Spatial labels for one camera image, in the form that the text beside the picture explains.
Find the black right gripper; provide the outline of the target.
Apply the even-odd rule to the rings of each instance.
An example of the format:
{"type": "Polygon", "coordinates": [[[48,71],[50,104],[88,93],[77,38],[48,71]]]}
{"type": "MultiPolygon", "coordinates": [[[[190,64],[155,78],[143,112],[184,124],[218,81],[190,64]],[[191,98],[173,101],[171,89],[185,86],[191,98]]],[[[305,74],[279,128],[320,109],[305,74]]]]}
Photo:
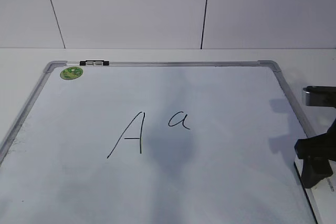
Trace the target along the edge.
{"type": "Polygon", "coordinates": [[[312,188],[333,175],[329,161],[335,162],[335,121],[320,135],[299,139],[295,152],[303,160],[301,181],[304,188],[312,188]]]}

